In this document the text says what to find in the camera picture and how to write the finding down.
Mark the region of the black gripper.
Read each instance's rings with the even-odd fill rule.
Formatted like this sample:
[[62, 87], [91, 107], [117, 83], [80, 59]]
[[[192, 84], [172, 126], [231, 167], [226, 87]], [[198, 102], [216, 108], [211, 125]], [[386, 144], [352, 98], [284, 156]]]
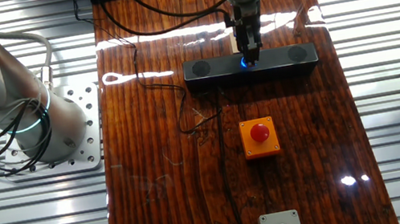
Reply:
[[260, 48], [263, 43], [260, 34], [260, 2], [244, 3], [231, 6], [231, 21], [233, 34], [237, 38], [239, 51], [243, 54], [245, 67], [254, 67], [259, 60]]

